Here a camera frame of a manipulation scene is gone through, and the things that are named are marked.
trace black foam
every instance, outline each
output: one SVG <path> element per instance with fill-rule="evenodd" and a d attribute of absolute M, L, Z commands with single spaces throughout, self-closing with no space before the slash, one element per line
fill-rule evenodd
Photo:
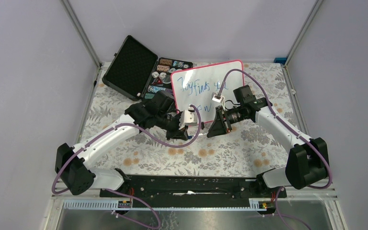
<path fill-rule="evenodd" d="M 129 35 L 103 82 L 126 97 L 137 100 L 137 93 L 143 92 L 157 58 L 156 54 Z"/>

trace gray wall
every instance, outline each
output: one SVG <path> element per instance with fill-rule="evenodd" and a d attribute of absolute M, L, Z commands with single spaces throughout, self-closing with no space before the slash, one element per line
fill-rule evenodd
<path fill-rule="evenodd" d="M 325 1 L 289 70 L 310 134 L 328 143 L 349 229 L 368 229 L 368 1 Z"/>
<path fill-rule="evenodd" d="M 315 0 L 70 0 L 96 53 L 111 61 L 133 35 L 163 57 L 285 57 Z"/>
<path fill-rule="evenodd" d="M 60 1 L 0 0 L 0 230 L 35 230 L 95 66 Z"/>

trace red border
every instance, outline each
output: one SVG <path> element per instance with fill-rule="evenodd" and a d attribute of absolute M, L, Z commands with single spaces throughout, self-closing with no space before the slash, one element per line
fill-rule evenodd
<path fill-rule="evenodd" d="M 236 59 L 236 60 L 232 60 L 232 61 L 225 61 L 225 62 L 220 62 L 220 63 L 215 63 L 215 64 L 211 64 L 211 65 L 207 65 L 207 66 L 199 66 L 199 67 L 194 67 L 194 68 L 191 68 L 191 69 L 183 69 L 183 70 L 179 70 L 179 71 L 175 71 L 173 72 L 171 75 L 170 75 L 170 79 L 171 79 L 171 82 L 172 82 L 172 93 L 173 93 L 173 96 L 174 96 L 174 103 L 175 103 L 175 106 L 177 107 L 177 101 L 175 99 L 175 94 L 174 94 L 174 85 L 173 85 L 173 75 L 175 73 L 179 73 L 179 72 L 184 72 L 184 71 L 188 71 L 188 70 L 192 70 L 192 69 L 200 69 L 200 68 L 205 68 L 205 67 L 210 67 L 210 66 L 216 66 L 216 65 L 221 65 L 221 64 L 226 64 L 226 63 L 231 63 L 231 62 L 235 62 L 235 61 L 238 61 L 241 63 L 242 65 L 242 70 L 243 70 L 243 62 L 239 59 Z M 242 73 L 242 80 L 243 80 L 243 85 L 245 85 L 245 76 L 244 74 Z"/>

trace gray leaf pattern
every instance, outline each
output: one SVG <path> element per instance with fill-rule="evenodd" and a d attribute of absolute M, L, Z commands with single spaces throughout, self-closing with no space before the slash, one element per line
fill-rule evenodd
<path fill-rule="evenodd" d="M 195 66 L 210 63 L 194 63 Z M 271 103 L 290 123 L 295 125 L 287 86 L 279 64 L 245 63 L 244 71 L 256 78 L 266 90 Z M 245 78 L 256 97 L 263 97 L 262 91 Z M 114 122 L 133 101 L 99 80 L 91 104 L 82 140 L 85 140 Z M 190 127 L 189 135 L 196 127 Z M 150 129 L 151 134 L 166 141 L 165 131 L 158 127 Z M 171 144 L 182 144 L 180 140 L 170 140 Z M 205 136 L 192 145 L 182 148 L 168 148 L 138 134 L 120 143 L 99 159 L 96 167 L 103 169 L 120 168 L 127 174 L 182 175 L 182 176 L 242 176 L 254 177 L 274 167 L 283 167 L 287 153 L 273 136 L 251 120 L 234 124 L 230 134 L 213 138 Z"/>

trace black base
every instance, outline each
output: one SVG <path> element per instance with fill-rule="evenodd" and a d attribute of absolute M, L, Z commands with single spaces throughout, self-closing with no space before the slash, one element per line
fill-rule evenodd
<path fill-rule="evenodd" d="M 127 175 L 118 189 L 129 194 L 134 190 L 134 196 L 144 200 L 152 207 L 249 207 L 249 198 L 271 198 L 271 192 L 262 194 L 255 178 L 239 177 L 187 177 L 187 176 L 143 176 Z M 120 197 L 101 190 L 100 197 Z M 280 198 L 287 197 L 286 191 L 280 192 Z M 133 207 L 145 207 L 140 202 L 134 202 Z"/>

